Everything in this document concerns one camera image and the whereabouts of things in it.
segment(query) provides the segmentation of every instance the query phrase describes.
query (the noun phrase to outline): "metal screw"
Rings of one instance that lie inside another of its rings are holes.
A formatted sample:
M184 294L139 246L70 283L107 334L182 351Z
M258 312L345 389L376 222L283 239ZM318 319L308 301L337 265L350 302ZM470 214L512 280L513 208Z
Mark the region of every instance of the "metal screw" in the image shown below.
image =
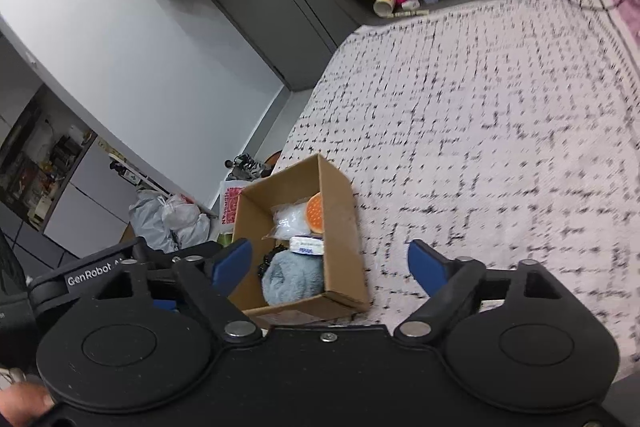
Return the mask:
M400 333L402 333L406 337L416 339L418 337L427 336L429 333L431 333L431 326L426 322L409 321L400 325Z
M248 337L255 331L255 324L247 321L233 321L225 326L225 333L230 337L240 339Z
M336 340L338 340L338 335L336 335L335 333L321 333L320 334L320 340L323 342L335 342Z

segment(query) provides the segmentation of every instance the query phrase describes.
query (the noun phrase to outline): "white bedspread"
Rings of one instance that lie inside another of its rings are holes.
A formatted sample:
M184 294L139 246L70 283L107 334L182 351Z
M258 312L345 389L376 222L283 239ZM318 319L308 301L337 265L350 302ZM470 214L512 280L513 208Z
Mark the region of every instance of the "white bedspread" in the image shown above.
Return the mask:
M609 328L628 373L639 85L609 15L567 0L467 4L350 36L278 169L320 152L353 182L372 296L354 322L392 329L422 304L411 239L489 267L532 257Z

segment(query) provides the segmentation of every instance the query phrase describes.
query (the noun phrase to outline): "black cabinet door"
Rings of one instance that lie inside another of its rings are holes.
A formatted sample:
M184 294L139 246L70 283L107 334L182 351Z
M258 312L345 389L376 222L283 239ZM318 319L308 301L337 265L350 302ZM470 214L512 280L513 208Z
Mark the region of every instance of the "black cabinet door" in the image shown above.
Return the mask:
M290 90L314 87L332 50L294 0L214 0Z

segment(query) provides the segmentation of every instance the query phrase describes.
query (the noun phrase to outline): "finger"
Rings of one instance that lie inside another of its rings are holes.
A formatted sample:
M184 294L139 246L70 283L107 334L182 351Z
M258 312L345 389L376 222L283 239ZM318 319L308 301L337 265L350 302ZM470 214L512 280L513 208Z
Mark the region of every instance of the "finger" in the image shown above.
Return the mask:
M42 385L20 382L0 391L0 413L14 427L25 427L52 407L53 400Z

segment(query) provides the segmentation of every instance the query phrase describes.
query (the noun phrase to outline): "white plastic bag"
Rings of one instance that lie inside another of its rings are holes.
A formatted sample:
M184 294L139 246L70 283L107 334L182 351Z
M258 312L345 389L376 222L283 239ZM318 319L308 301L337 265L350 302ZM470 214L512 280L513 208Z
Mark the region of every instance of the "white plastic bag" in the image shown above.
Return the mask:
M133 232L144 237L149 247L171 253L178 250L171 231L162 222L164 197L155 190L140 190L138 201L129 207Z
M176 230L175 237L178 239L180 250L206 242L209 239L210 226L211 219L209 216L207 216L207 214L200 214L195 223Z
M171 230L193 225L200 216L197 204L191 203L182 194L171 196L162 209L162 222Z

